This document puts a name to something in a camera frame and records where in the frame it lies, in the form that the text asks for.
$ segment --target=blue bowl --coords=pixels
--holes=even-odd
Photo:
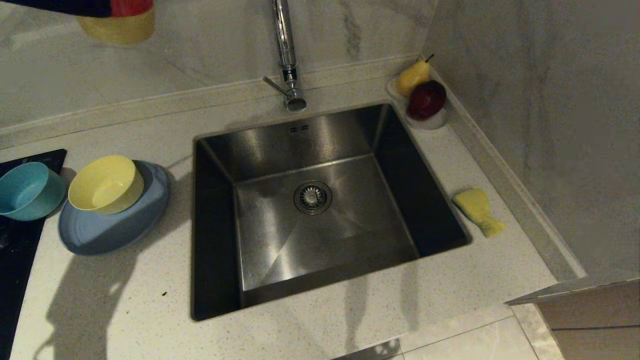
[[[47,216],[65,197],[62,178],[43,163],[25,163],[0,178],[0,215],[19,221]]]

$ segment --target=stovetop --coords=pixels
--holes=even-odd
[[[28,162],[41,162],[60,173],[67,151],[45,152],[0,163],[0,177]],[[0,216],[0,359],[11,354],[22,299],[45,219],[19,222]]]

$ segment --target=sink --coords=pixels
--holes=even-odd
[[[389,104],[200,137],[194,152],[195,320],[470,242]]]

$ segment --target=faucet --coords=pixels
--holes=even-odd
[[[286,84],[285,89],[278,86],[266,76],[262,78],[265,83],[271,85],[277,92],[284,96],[284,106],[292,113],[305,111],[307,102],[303,98],[303,91],[299,88],[298,74],[296,73],[296,51],[293,46],[293,34],[291,32],[291,20],[289,18],[289,3],[287,0],[272,0],[273,29],[276,34],[278,55],[282,77]]]

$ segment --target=white speckled countertop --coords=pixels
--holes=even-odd
[[[388,101],[388,80],[307,90],[304,117]],[[507,231],[488,240],[465,219],[470,245],[194,322],[189,316],[193,138],[289,118],[273,96],[0,150],[0,161],[6,161],[65,148],[65,168],[75,171],[101,156],[122,154],[158,163],[173,177],[163,221],[145,239],[113,254],[74,256],[58,238],[58,214],[46,221],[12,359],[331,359],[557,282],[446,126],[413,133],[431,168],[449,196],[471,186],[484,189]]]

